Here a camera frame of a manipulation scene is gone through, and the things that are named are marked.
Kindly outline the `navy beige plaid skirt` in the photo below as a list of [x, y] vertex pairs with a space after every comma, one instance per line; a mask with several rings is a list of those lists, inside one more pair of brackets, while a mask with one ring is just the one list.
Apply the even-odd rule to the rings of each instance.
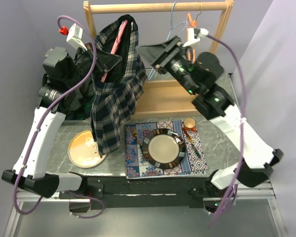
[[122, 15], [98, 33], [95, 38], [97, 51], [111, 52], [123, 21], [127, 21], [127, 25], [116, 51], [122, 60], [108, 72], [104, 82], [101, 82], [101, 76], [92, 75], [95, 95], [91, 131], [100, 156], [119, 149], [121, 127], [135, 113], [137, 100], [143, 94], [143, 86], [148, 78], [144, 63], [136, 51], [139, 29], [131, 15]]

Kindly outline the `grey dotted garment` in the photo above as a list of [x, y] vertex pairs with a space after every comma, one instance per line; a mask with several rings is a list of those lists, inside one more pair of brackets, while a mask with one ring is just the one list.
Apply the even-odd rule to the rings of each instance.
[[74, 100], [80, 100], [80, 99], [94, 99], [94, 86], [93, 86], [93, 80], [91, 77], [89, 77], [81, 87], [76, 89], [74, 91]]

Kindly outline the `green plaid skirt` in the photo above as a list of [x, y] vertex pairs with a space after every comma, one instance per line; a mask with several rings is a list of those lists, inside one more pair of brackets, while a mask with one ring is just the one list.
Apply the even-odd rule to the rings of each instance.
[[74, 100], [66, 115], [66, 120], [85, 120], [90, 117], [93, 99]]

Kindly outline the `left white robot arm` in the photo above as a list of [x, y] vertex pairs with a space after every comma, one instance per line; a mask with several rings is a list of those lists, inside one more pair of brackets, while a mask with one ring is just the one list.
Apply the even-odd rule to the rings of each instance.
[[111, 71], [122, 57], [100, 49], [93, 55], [91, 44], [80, 47], [72, 58], [63, 47], [54, 47], [45, 54], [43, 87], [39, 90], [33, 124], [23, 151], [2, 180], [13, 184], [13, 196], [19, 189], [44, 198], [56, 192], [71, 191], [76, 198], [88, 194], [87, 178], [75, 173], [48, 173], [47, 160], [57, 132], [70, 110], [75, 91], [82, 78], [92, 72], [102, 76]]

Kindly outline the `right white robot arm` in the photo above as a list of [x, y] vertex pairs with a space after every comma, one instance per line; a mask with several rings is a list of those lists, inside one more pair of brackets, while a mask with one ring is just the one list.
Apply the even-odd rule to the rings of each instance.
[[253, 188], [268, 180], [273, 166], [283, 157], [280, 149], [267, 145], [247, 123], [245, 109], [239, 109], [230, 95], [217, 85], [224, 72], [216, 55], [203, 52], [195, 62], [188, 60], [186, 50], [200, 42], [204, 34], [182, 43], [178, 36], [152, 45], [139, 45], [137, 52], [159, 74], [169, 73], [190, 95], [192, 105], [209, 122], [219, 128], [240, 152], [239, 161], [211, 174], [207, 193], [217, 197], [236, 184]]

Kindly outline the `blue wire hanger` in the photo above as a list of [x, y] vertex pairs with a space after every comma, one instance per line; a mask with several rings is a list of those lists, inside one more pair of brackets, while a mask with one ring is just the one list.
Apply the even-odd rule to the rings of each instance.
[[[173, 32], [176, 28], [178, 28], [179, 26], [183, 26], [181, 32], [179, 33], [179, 35], [180, 35], [180, 34], [183, 32], [184, 27], [186, 27], [186, 26], [187, 26], [187, 23], [188, 23], [188, 19], [186, 18], [184, 21], [182, 21], [181, 23], [179, 23], [179, 24], [177, 24], [177, 25], [174, 25], [174, 24], [173, 24], [174, 8], [175, 8], [175, 6], [177, 5], [177, 3], [178, 3], [178, 2], [175, 1], [175, 2], [173, 3], [172, 7], [171, 7], [170, 31], [169, 31], [169, 33], [168, 33], [168, 35], [167, 35], [166, 41], [170, 38], [172, 32]], [[152, 68], [151, 71], [150, 71], [150, 73], [149, 73], [149, 75], [148, 75], [148, 80], [151, 80], [155, 73], [156, 73], [156, 70], [155, 70], [154, 68]]]

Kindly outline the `orange clothes hanger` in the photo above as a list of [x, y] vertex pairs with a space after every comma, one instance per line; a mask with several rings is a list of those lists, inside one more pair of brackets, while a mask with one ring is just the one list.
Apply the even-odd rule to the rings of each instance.
[[[192, 29], [197, 27], [197, 18], [198, 16], [202, 13], [203, 11], [203, 5], [202, 2], [200, 3], [200, 7], [201, 10], [200, 12], [197, 14], [196, 18], [193, 19], [191, 13], [187, 14], [187, 27], [186, 27], [186, 33], [187, 33], [187, 41], [191, 40], [191, 36], [192, 36]], [[187, 58], [188, 60], [190, 60], [191, 62], [195, 62], [195, 56], [196, 56], [196, 52], [195, 49], [192, 48], [189, 50], [189, 52], [187, 53]]]

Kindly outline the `pink clothes hanger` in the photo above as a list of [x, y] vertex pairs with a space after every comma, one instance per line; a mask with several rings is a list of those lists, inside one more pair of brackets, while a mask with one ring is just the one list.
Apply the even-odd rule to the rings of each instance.
[[130, 35], [133, 31], [133, 20], [128, 15], [119, 18], [115, 23], [102, 30], [105, 41], [102, 50], [110, 54], [122, 57], [122, 60], [113, 67], [111, 71], [105, 73], [101, 82], [121, 82], [126, 71], [128, 55], [130, 50]]

